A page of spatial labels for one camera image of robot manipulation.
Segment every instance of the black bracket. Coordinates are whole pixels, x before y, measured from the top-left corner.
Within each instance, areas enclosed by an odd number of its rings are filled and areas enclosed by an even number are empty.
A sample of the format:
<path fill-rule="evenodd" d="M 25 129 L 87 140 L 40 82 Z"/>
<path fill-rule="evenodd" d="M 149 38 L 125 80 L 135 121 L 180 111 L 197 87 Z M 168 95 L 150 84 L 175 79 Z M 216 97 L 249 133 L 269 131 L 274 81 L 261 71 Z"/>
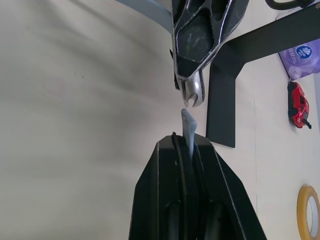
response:
<path fill-rule="evenodd" d="M 206 122 L 206 137 L 210 141 L 236 147 L 236 78 L 243 66 L 319 39 L 319 23 L 320 3 L 317 3 L 234 38 L 221 47 L 210 66 Z"/>
<path fill-rule="evenodd" d="M 266 240 L 246 190 L 210 141 L 166 136 L 134 191 L 129 240 Z"/>

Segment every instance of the yellow tape roll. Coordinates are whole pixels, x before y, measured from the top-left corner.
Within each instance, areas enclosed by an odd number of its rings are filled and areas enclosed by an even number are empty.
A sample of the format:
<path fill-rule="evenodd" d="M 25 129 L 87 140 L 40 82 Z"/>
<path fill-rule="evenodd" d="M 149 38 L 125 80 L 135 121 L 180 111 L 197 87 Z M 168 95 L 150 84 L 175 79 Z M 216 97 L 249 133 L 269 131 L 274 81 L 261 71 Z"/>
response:
<path fill-rule="evenodd" d="M 312 211 L 312 227 L 308 228 L 307 206 L 310 201 Z M 320 205 L 316 191 L 312 186 L 303 186 L 298 195 L 296 219 L 302 240 L 320 240 Z"/>

